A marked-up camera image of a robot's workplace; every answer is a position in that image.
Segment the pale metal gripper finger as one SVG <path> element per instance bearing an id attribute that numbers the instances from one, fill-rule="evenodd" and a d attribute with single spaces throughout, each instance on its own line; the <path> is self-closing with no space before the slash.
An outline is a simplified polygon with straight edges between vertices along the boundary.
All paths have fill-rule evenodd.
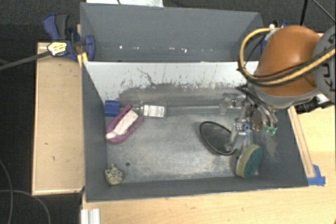
<path id="1" fill-rule="evenodd" d="M 239 149 L 243 139 L 243 124 L 233 124 L 231 128 L 229 152 L 233 153 Z"/>
<path id="2" fill-rule="evenodd" d="M 239 158 L 248 157 L 251 154 L 250 147 L 253 143 L 253 131 L 247 130 L 240 146 Z"/>

